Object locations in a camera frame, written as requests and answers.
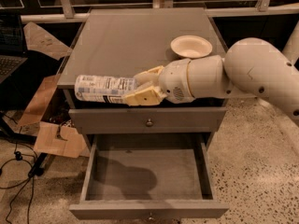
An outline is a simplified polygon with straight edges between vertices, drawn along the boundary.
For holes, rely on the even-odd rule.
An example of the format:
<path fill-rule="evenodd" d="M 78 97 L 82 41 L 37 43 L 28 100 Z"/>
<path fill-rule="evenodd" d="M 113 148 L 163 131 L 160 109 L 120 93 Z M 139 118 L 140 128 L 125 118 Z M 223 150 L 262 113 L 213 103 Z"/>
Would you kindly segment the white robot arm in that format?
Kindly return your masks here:
<path fill-rule="evenodd" d="M 221 57 L 182 59 L 135 75 L 127 105 L 190 103 L 200 98 L 258 97 L 299 123 L 298 70 L 277 48 L 259 38 L 234 43 Z"/>

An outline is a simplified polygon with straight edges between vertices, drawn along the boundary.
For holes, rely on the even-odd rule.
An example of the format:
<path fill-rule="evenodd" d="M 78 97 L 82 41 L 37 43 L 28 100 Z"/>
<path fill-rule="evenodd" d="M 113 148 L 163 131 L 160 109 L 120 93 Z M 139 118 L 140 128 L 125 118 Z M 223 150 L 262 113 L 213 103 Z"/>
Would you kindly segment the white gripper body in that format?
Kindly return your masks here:
<path fill-rule="evenodd" d="M 219 55 L 173 61 L 163 69 L 158 81 L 166 100 L 173 104 L 209 97 L 224 99 L 233 92 Z"/>

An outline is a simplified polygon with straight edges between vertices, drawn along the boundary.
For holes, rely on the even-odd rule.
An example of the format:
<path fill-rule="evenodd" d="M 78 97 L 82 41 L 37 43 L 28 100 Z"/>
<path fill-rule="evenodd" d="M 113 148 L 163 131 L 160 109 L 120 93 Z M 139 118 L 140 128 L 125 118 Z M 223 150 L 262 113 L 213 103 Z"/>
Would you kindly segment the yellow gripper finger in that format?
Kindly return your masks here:
<path fill-rule="evenodd" d="M 164 70 L 164 67 L 162 65 L 153 67 L 147 71 L 143 71 L 141 73 L 138 73 L 134 75 L 134 79 L 137 81 L 139 85 L 151 82 L 153 84 L 158 83 L 158 78 L 161 72 Z"/>
<path fill-rule="evenodd" d="M 129 106 L 159 105 L 166 97 L 161 87 L 153 82 L 146 82 L 135 90 L 129 91 L 122 96 L 123 101 Z"/>

